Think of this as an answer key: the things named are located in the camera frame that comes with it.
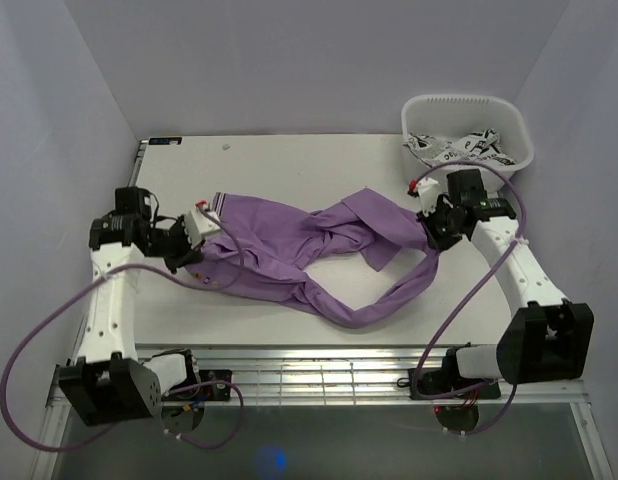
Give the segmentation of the purple trousers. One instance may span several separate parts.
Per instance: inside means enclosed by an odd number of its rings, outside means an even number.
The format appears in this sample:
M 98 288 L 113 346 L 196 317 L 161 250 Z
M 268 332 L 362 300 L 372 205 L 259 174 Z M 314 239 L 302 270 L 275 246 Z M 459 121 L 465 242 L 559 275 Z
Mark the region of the purple trousers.
M 213 206 L 228 230 L 207 241 L 203 260 L 187 268 L 208 291 L 269 301 L 362 329 L 416 299 L 437 273 L 438 255 L 415 214 L 368 188 L 314 212 L 222 192 Z M 379 272 L 403 250 L 424 257 L 378 300 L 359 309 L 331 296 L 305 270 L 317 260 L 358 253 Z

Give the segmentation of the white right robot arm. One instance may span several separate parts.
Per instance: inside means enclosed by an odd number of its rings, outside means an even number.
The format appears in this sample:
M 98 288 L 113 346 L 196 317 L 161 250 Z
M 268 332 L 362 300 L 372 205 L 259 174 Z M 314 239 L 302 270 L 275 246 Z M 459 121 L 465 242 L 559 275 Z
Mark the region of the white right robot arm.
M 435 371 L 417 365 L 409 374 L 412 396 L 446 399 L 500 380 L 521 385 L 580 378 L 594 315 L 587 304 L 569 300 L 536 260 L 523 234 L 523 207 L 490 196 L 477 167 L 448 174 L 445 188 L 431 177 L 413 180 L 408 193 L 421 202 L 418 220 L 429 246 L 442 253 L 468 239 L 512 316 L 496 344 L 450 348 Z

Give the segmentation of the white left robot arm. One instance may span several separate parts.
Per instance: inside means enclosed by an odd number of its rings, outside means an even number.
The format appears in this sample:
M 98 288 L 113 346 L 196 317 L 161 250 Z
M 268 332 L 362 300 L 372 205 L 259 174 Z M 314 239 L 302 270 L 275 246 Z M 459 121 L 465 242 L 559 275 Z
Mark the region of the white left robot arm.
M 139 274 L 148 258 L 161 259 L 165 274 L 198 263 L 205 240 L 220 228 L 206 202 L 161 228 L 157 198 L 147 189 L 115 191 L 112 211 L 95 219 L 89 232 L 94 291 L 76 359 L 61 368 L 59 386 L 81 420 L 99 426 L 155 417 L 171 391 L 194 397 L 201 376 L 187 349 L 138 358 L 134 320 Z

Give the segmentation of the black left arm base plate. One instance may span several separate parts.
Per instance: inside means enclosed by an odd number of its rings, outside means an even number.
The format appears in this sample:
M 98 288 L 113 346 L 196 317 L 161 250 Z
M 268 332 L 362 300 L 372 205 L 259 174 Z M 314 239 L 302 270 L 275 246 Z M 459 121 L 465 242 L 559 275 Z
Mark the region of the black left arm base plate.
M 175 389 L 182 389 L 198 383 L 210 382 L 210 385 L 197 387 L 187 391 L 174 393 L 170 391 L 168 396 L 171 400 L 179 400 L 188 403 L 205 401 L 227 401 L 231 395 L 231 389 L 218 383 L 218 380 L 232 381 L 233 372 L 231 370 L 198 370 L 189 374 L 187 379 L 175 386 Z

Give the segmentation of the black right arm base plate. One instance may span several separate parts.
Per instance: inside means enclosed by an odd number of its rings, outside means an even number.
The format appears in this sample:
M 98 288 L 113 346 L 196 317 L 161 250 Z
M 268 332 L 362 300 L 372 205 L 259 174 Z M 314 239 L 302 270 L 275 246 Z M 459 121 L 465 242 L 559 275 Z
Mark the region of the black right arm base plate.
M 412 400 L 495 400 L 501 397 L 500 387 L 495 382 L 467 379 L 442 370 L 428 371 L 416 378 L 416 369 L 410 368 L 396 381 L 396 386 L 408 390 Z

